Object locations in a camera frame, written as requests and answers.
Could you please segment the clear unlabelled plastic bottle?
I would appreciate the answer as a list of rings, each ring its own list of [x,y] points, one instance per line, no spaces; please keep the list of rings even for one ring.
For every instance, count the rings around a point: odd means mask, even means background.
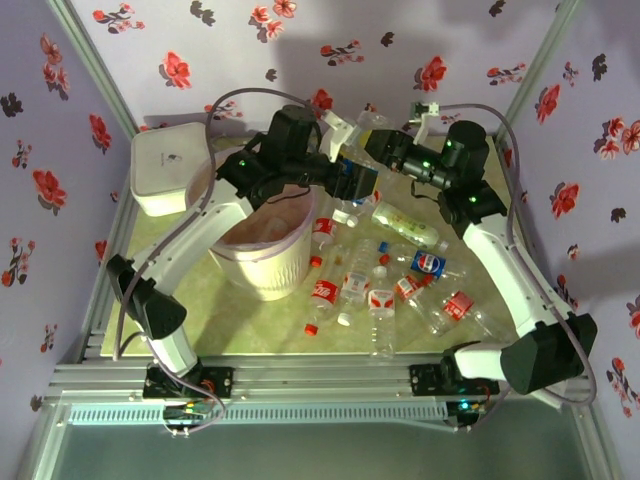
[[[355,146],[363,149],[373,130],[394,130],[395,123],[392,119],[375,111],[362,111],[357,119],[357,135]]]

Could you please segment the white ribbed plastic bin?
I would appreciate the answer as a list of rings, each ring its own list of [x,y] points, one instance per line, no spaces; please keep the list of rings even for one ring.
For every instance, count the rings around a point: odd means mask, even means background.
[[[267,258],[256,254],[238,252],[232,258],[209,253],[221,268],[227,280],[262,301],[274,301],[291,294],[305,279],[311,256],[311,230],[292,246],[275,251]]]

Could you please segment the aluminium corner post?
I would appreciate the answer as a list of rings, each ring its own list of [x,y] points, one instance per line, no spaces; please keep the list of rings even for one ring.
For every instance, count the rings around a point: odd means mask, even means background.
[[[133,138],[139,132],[134,116],[71,0],[46,0],[46,3],[65,31],[120,127],[129,138]]]
[[[506,120],[511,126],[515,125],[516,120],[524,111],[526,102],[533,94],[536,83],[544,74],[556,50],[561,46],[564,37],[573,23],[574,17],[584,3],[585,0],[561,0],[559,2],[554,20],[538,47],[532,62],[528,66],[524,80],[505,114]]]

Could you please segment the red-white label bottle red cap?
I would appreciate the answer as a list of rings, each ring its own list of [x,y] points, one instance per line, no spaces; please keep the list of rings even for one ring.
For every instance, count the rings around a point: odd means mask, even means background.
[[[388,269],[393,289],[401,302],[425,325],[429,324],[429,328],[432,329],[435,317],[428,289],[436,277],[432,274],[419,275],[406,264],[393,260],[388,253],[380,256],[379,263]]]

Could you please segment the right aluminium corner post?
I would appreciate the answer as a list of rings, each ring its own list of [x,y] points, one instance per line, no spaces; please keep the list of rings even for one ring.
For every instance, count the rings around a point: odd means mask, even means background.
[[[573,23],[574,17],[584,3],[585,0],[561,0],[559,2],[554,20],[538,47],[532,62],[528,66],[524,80],[505,114],[506,120],[511,126],[515,125],[516,120],[524,111],[526,102],[533,94],[536,83],[544,74],[556,50],[561,46],[564,37]]]

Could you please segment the large clear bottle red label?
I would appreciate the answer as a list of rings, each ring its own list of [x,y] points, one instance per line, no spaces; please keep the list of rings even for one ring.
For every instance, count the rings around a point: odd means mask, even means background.
[[[464,290],[442,285],[434,275],[421,281],[427,293],[429,329],[436,336],[456,328],[465,330],[472,339],[502,339],[505,334],[499,322],[481,310]]]

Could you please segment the white square bin lid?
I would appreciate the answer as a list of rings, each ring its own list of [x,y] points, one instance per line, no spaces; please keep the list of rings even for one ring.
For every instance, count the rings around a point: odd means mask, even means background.
[[[209,160],[204,123],[143,131],[131,142],[131,193],[150,217],[184,212],[187,186]]]

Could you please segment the right green controller board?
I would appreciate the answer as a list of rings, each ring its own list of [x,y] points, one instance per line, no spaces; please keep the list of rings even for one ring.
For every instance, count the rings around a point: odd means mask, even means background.
[[[485,404],[475,400],[462,399],[447,402],[446,423],[456,432],[470,432],[486,415]]]

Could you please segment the blue Pepsi bottle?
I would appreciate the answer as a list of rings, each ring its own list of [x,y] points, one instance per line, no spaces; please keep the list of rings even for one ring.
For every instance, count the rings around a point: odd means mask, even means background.
[[[418,274],[454,281],[462,281],[468,277],[469,271],[462,263],[451,257],[418,249],[414,245],[381,242],[378,251],[389,257],[395,267]]]

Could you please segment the clear bottle with white cap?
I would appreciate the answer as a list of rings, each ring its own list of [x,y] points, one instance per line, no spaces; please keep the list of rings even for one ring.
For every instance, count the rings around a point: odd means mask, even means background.
[[[347,225],[347,219],[349,217],[357,217],[359,221],[365,217],[370,217],[379,204],[380,199],[381,196],[378,190],[375,190],[371,195],[362,200],[334,199],[332,201],[334,208],[332,219],[338,223]]]

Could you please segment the water bottle white-red label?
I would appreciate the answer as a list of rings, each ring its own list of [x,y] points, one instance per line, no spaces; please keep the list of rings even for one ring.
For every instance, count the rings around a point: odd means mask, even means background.
[[[378,265],[372,270],[367,307],[371,318],[371,355],[391,358],[395,354],[395,296],[385,266]]]

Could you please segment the pale green tea bottle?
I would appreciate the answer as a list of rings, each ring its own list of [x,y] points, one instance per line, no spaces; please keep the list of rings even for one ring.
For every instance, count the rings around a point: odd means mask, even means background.
[[[449,243],[433,226],[404,213],[385,201],[380,201],[373,210],[372,222],[429,250],[445,252],[449,247]]]

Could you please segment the small red cola bottle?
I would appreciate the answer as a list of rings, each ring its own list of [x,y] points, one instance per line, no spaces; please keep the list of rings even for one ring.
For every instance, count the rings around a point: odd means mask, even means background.
[[[310,265],[319,268],[323,263],[324,250],[335,240],[337,223],[333,219],[334,199],[327,194],[320,198],[311,233]]]

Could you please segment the left green controller board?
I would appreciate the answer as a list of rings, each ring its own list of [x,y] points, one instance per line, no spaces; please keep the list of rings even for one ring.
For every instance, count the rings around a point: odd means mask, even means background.
[[[189,401],[165,406],[162,420],[165,430],[172,437],[188,437],[193,429],[206,424],[212,412],[213,405],[210,401]]]

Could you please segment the white plastic tag pouch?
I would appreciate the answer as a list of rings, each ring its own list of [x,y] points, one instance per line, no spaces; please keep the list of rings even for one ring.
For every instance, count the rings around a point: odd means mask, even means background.
[[[566,393],[567,383],[559,382],[543,389],[539,389],[530,393],[530,396],[534,399],[542,402],[543,404],[560,410],[563,405],[563,401],[560,397],[563,397]]]

